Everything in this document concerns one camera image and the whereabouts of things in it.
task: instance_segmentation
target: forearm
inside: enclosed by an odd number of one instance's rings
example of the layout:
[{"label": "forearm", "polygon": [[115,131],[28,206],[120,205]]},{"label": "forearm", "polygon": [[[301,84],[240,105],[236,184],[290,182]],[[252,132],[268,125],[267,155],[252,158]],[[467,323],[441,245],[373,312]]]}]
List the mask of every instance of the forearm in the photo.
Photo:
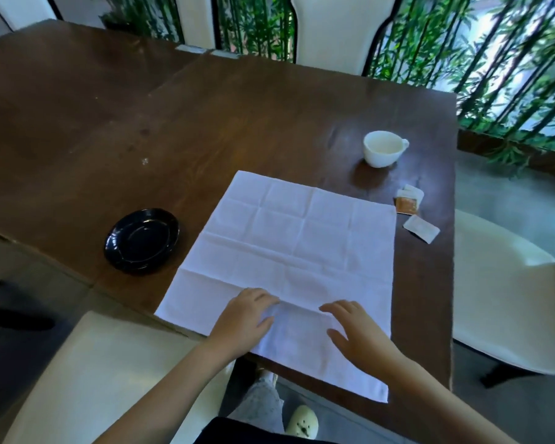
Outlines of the forearm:
[{"label": "forearm", "polygon": [[167,444],[207,383],[229,363],[203,341],[103,433],[95,444]]},{"label": "forearm", "polygon": [[516,441],[409,359],[392,379],[390,386],[411,403],[429,410],[429,423],[432,428],[436,428],[434,431],[443,442],[516,444]]}]

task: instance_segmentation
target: floor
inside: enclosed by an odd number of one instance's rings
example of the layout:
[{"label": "floor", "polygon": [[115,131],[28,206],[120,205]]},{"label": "floor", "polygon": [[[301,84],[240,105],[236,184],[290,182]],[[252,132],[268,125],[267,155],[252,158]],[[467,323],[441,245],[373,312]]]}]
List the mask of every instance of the floor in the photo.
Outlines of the floor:
[{"label": "floor", "polygon": [[[555,256],[555,178],[523,171],[509,178],[501,166],[460,153],[456,205],[518,233]],[[52,355],[88,310],[147,321],[107,296],[64,274],[21,247],[0,240],[0,306],[47,313],[57,319],[50,331],[0,328],[0,443],[18,409]],[[493,361],[457,346],[454,389],[484,416],[521,443],[555,444],[555,376],[510,380],[484,389],[479,377]],[[337,443],[405,443],[404,438],[323,398],[280,379],[285,416],[300,403],[313,408],[321,424],[318,438]]]}]

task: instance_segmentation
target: cloth napkin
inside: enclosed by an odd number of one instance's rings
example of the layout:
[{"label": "cloth napkin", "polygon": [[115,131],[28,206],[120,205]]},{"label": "cloth napkin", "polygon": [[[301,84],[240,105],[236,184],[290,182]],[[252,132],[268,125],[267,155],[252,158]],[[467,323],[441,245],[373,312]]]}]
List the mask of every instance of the cloth napkin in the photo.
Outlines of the cloth napkin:
[{"label": "cloth napkin", "polygon": [[239,291],[264,288],[281,303],[254,353],[387,402],[387,386],[331,343],[327,328],[343,329],[318,307],[357,301],[390,336],[395,225],[392,205],[239,171],[156,315],[208,335]]}]

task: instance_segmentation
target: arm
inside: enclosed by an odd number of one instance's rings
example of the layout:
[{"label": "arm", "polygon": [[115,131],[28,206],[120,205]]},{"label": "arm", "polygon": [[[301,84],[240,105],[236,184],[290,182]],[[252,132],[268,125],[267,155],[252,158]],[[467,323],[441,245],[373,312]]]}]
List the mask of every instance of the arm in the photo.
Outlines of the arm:
[{"label": "arm", "polygon": [[228,363],[250,351],[273,324],[261,320],[278,298],[247,288],[230,300],[214,328],[94,444],[167,444],[203,388]]},{"label": "arm", "polygon": [[360,304],[337,301],[321,306],[320,310],[333,314],[346,332],[347,338],[337,330],[327,330],[343,356],[361,371],[385,382],[410,403],[430,410],[435,420],[429,424],[443,442],[516,444],[420,365],[405,357]]}]

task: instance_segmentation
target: white teacup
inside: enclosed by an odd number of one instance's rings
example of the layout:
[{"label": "white teacup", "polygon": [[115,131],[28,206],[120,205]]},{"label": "white teacup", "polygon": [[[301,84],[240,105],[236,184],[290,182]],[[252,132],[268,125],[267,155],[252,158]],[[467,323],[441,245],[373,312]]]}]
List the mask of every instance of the white teacup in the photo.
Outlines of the white teacup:
[{"label": "white teacup", "polygon": [[364,137],[364,158],[374,168],[394,164],[409,147],[409,141],[389,131],[374,131]]}]

